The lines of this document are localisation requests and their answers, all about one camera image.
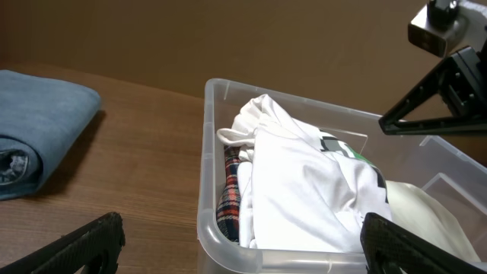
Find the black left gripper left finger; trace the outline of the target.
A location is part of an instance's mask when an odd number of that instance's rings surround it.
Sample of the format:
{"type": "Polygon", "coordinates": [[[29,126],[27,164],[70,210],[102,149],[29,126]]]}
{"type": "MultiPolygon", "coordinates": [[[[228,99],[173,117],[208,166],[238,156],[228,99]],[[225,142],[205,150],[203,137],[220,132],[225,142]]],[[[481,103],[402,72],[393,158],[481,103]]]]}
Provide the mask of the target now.
{"type": "Polygon", "coordinates": [[[126,244],[120,214],[109,212],[1,268],[3,274],[115,274],[126,244]]]}

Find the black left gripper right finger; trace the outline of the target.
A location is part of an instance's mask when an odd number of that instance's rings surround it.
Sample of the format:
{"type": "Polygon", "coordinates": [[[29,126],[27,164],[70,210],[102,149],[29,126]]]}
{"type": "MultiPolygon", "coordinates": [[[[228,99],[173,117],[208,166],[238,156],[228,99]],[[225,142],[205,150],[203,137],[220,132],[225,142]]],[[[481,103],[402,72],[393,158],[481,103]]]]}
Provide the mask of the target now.
{"type": "Polygon", "coordinates": [[[360,241],[368,274],[486,274],[376,213],[366,214],[360,241]]]}

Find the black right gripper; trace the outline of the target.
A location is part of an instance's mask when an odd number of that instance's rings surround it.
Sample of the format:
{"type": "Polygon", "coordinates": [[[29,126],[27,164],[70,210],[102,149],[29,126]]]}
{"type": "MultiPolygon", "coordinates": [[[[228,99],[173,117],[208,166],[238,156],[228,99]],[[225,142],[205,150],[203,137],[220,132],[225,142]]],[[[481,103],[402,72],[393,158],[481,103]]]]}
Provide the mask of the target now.
{"type": "Polygon", "coordinates": [[[379,119],[386,135],[485,135],[486,61],[465,46],[434,67],[379,119]],[[439,95],[450,116],[405,121],[404,117],[439,95]]]}

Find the cream cloth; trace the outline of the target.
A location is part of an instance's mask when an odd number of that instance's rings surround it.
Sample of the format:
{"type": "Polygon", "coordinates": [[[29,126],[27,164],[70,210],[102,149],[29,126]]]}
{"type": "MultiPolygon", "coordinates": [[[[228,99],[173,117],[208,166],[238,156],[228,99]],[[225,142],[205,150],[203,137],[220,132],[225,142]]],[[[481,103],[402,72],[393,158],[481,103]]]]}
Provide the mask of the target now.
{"type": "Polygon", "coordinates": [[[464,261],[480,261],[458,220],[436,199],[409,183],[386,185],[393,223],[464,261]]]}

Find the white printed t-shirt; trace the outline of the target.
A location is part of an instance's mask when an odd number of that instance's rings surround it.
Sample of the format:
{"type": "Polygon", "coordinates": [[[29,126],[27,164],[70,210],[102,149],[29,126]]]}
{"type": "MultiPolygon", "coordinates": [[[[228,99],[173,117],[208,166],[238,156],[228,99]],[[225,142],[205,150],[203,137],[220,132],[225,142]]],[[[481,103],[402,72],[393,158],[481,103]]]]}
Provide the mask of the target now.
{"type": "Polygon", "coordinates": [[[242,247],[359,253],[364,217],[391,217],[381,172],[334,135],[251,99],[219,140],[238,150],[242,247]]]}

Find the plaid flannel shirt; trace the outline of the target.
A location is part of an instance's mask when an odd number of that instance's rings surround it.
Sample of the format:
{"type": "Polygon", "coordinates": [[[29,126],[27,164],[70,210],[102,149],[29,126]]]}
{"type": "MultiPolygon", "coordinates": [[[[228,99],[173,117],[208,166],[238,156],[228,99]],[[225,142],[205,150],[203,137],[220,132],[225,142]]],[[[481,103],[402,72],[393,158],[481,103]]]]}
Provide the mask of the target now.
{"type": "Polygon", "coordinates": [[[239,148],[224,146],[225,185],[216,209],[220,232],[231,242],[239,243],[240,190],[237,169],[240,165],[239,148]]]}

